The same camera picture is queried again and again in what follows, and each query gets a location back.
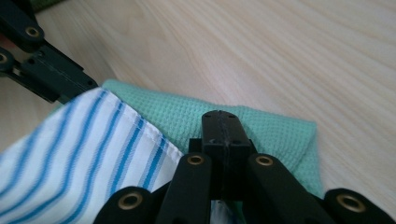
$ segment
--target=blue stripe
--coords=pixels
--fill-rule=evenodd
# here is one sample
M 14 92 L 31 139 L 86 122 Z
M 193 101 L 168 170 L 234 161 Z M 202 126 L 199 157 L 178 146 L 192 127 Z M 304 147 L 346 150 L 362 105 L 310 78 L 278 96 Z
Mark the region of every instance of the blue stripe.
M 15 165 L 15 171 L 14 174 L 12 175 L 12 178 L 9 180 L 8 184 L 6 185 L 5 188 L 3 188 L 0 191 L 0 198 L 6 195 L 10 190 L 12 190 L 20 181 L 21 179 L 21 173 L 25 170 L 25 166 L 27 164 L 26 161 L 28 161 L 30 154 L 32 153 L 32 148 L 35 146 L 35 141 L 37 140 L 37 137 L 39 136 L 40 132 L 42 131 L 42 125 L 38 126 L 32 134 L 28 137 L 26 140 L 26 144 L 24 146 L 24 150 Z
M 93 183 L 95 183 L 95 178 L 97 175 L 97 171 L 99 170 L 101 166 L 101 161 L 104 157 L 105 154 L 105 149 L 108 146 L 108 143 L 110 142 L 111 137 L 113 136 L 117 123 L 120 120 L 120 115 L 122 114 L 123 108 L 125 104 L 122 102 L 119 102 L 118 106 L 115 107 L 115 111 L 112 113 L 112 119 L 107 125 L 106 131 L 105 131 L 105 136 L 103 139 L 100 141 L 99 148 L 96 151 L 96 158 L 94 161 L 91 163 L 91 167 L 89 169 L 90 173 L 88 178 L 85 179 L 85 189 L 81 193 L 82 199 L 80 199 L 79 203 L 77 203 L 77 206 L 75 206 L 75 210 L 71 212 L 71 215 L 67 215 L 66 219 L 63 219 L 60 221 L 60 223 L 73 223 L 74 220 L 82 213 L 84 210 L 87 208 L 87 201 L 91 198 L 92 191 L 93 191 Z
M 120 152 L 119 158 L 117 159 L 116 166 L 114 167 L 113 177 L 110 179 L 109 188 L 107 191 L 107 198 L 111 196 L 117 189 L 120 188 L 120 185 L 125 178 L 126 171 L 129 167 L 129 164 L 134 157 L 134 152 L 136 150 L 137 143 L 143 133 L 143 127 L 145 126 L 146 122 L 138 116 L 139 119 L 137 123 L 137 127 L 131 130 L 133 132 L 132 138 L 129 137 L 129 142 L 126 147 Z
M 91 109 L 89 110 L 90 112 L 87 114 L 87 117 L 85 118 L 85 121 L 83 123 L 82 134 L 78 139 L 78 143 L 76 144 L 75 148 L 72 150 L 73 152 L 71 156 L 69 157 L 68 165 L 66 168 L 66 175 L 64 176 L 64 180 L 62 181 L 62 183 L 64 184 L 62 185 L 61 189 L 56 193 L 55 196 L 44 201 L 42 204 L 38 205 L 33 211 L 31 211 L 30 213 L 26 214 L 23 217 L 11 221 L 10 223 L 21 223 L 23 221 L 38 216 L 40 213 L 42 213 L 45 210 L 45 208 L 47 208 L 48 206 L 55 203 L 58 199 L 60 199 L 67 190 L 70 190 L 69 188 L 69 185 L 71 183 L 70 179 L 73 175 L 75 163 L 77 161 L 79 152 L 81 152 L 81 148 L 84 146 L 84 143 L 87 139 L 87 134 L 90 132 L 90 129 L 92 127 L 92 120 L 93 117 L 96 115 L 97 109 L 99 108 L 99 104 L 103 102 L 102 98 L 105 97 L 105 95 L 107 94 L 108 94 L 107 91 L 102 91 L 100 93 L 100 96 L 94 101 Z
M 15 202 L 9 208 L 0 212 L 0 216 L 3 216 L 4 214 L 11 212 L 12 210 L 18 208 L 21 204 L 25 204 L 38 192 L 40 187 L 42 185 L 44 185 L 44 183 L 46 181 L 45 178 L 47 177 L 48 172 L 50 171 L 50 162 L 52 160 L 53 154 L 57 149 L 56 147 L 61 142 L 62 136 L 64 136 L 64 130 L 67 126 L 67 121 L 69 120 L 70 115 L 71 115 L 72 111 L 74 110 L 75 105 L 76 104 L 71 104 L 65 109 L 64 114 L 62 115 L 62 121 L 61 121 L 60 125 L 58 125 L 58 127 L 59 127 L 58 132 L 54 135 L 55 136 L 54 141 L 52 142 L 52 144 L 49 144 L 49 148 L 46 150 L 49 153 L 48 153 L 48 156 L 46 156 L 45 161 L 43 162 L 43 165 L 39 172 L 39 177 L 36 180 L 36 182 L 33 184 L 33 186 L 31 188 L 29 188 L 26 191 L 26 194 L 23 195 L 17 202 Z
M 151 155 L 149 156 L 148 163 L 146 164 L 146 168 L 144 171 L 144 180 L 140 179 L 139 186 L 142 186 L 144 189 L 150 190 L 152 187 L 153 183 L 151 183 L 151 180 L 155 178 L 154 174 L 158 174 L 158 168 L 161 166 L 164 156 L 163 156 L 163 148 L 166 144 L 166 139 L 162 136 L 161 137 L 161 143 L 157 147 L 156 150 L 153 150 L 151 152 Z

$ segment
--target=table surface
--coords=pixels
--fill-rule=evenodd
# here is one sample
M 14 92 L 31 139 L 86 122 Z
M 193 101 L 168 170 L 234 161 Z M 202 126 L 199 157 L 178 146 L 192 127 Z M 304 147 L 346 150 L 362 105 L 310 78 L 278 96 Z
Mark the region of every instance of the table surface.
M 99 84 L 315 121 L 325 189 L 396 218 L 395 1 L 69 0 L 37 19 Z M 54 107 L 7 78 L 0 105 L 0 150 Z

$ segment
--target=white cloth with blue stripes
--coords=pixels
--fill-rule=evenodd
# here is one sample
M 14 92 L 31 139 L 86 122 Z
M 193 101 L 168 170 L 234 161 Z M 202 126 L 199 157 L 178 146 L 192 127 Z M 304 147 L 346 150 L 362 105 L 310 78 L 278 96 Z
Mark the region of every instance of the white cloth with blue stripes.
M 88 91 L 0 154 L 0 223 L 92 223 L 117 190 L 170 181 L 181 156 L 113 93 Z M 211 220 L 235 216 L 212 203 Z

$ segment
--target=light wood surface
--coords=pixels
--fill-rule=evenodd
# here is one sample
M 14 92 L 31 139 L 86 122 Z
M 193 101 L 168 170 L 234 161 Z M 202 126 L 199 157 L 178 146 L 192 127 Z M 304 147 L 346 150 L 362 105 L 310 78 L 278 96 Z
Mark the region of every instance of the light wood surface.
M 65 1 L 37 15 L 48 41 L 116 78 L 318 124 L 325 189 L 396 218 L 396 2 Z M 53 108 L 0 79 L 0 148 Z

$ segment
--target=wooden table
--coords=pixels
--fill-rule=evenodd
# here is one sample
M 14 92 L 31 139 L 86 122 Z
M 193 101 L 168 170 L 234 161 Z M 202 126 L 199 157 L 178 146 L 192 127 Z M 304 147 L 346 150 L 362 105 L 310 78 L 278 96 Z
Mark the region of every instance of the wooden table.
M 318 124 L 325 189 L 396 218 L 396 2 L 65 1 L 37 15 L 48 41 L 116 78 Z M 0 79 L 0 148 L 53 108 Z

